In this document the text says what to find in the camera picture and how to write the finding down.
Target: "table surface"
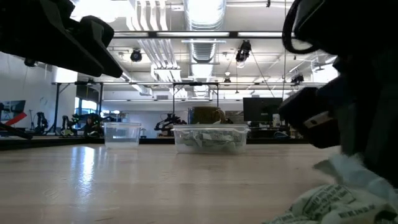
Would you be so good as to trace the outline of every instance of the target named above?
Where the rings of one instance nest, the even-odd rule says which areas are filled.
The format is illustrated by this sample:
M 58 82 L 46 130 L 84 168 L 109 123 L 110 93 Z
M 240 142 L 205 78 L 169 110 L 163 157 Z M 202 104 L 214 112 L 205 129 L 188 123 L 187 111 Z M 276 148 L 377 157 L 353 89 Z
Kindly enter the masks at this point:
M 176 154 L 173 145 L 0 152 L 6 223 L 261 223 L 332 183 L 312 169 L 337 149 L 248 145 L 240 156 Z

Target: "computer monitor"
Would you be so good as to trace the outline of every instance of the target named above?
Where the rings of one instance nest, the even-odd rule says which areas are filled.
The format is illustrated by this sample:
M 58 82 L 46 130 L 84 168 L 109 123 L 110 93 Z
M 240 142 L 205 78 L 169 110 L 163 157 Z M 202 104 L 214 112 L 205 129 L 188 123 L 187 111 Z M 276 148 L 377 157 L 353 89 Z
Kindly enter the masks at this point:
M 271 122 L 278 113 L 282 98 L 243 98 L 243 119 L 253 122 Z
M 15 116 L 24 112 L 25 100 L 14 100 L 14 101 L 0 101 L 4 105 L 3 111 L 0 113 L 0 121 L 9 121 Z

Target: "desk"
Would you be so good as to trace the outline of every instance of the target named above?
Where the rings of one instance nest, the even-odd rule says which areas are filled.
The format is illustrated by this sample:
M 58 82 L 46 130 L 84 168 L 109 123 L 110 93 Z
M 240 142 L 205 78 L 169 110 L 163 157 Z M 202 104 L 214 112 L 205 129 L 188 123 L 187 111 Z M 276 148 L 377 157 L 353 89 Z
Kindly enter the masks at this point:
M 173 145 L 103 145 L 0 152 L 7 223 L 261 223 L 306 190 L 336 149 L 249 145 L 241 156 L 176 154 Z

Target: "red object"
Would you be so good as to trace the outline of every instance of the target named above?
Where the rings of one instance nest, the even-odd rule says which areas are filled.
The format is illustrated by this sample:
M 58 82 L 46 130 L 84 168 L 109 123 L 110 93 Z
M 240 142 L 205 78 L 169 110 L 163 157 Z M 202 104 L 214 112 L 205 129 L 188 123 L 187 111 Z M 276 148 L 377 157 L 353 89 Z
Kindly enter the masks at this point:
M 14 118 L 12 118 L 11 120 L 7 121 L 7 122 L 5 123 L 5 125 L 11 126 L 11 125 L 13 125 L 13 124 L 19 122 L 20 120 L 24 119 L 26 116 L 27 116 L 27 115 L 26 115 L 24 112 L 22 112 L 22 113 L 20 113 L 19 115 L 17 115 L 17 116 L 15 116 Z

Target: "plastic container with lid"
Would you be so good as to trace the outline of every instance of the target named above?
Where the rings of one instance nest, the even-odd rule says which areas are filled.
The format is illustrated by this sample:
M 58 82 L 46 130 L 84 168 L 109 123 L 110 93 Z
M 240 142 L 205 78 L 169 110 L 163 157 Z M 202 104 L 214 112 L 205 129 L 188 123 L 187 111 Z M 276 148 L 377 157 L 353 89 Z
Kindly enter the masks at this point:
M 250 129 L 245 124 L 192 124 L 175 125 L 173 131 L 180 153 L 240 154 Z
M 106 122 L 104 124 L 105 146 L 108 149 L 132 149 L 138 147 L 140 123 Z

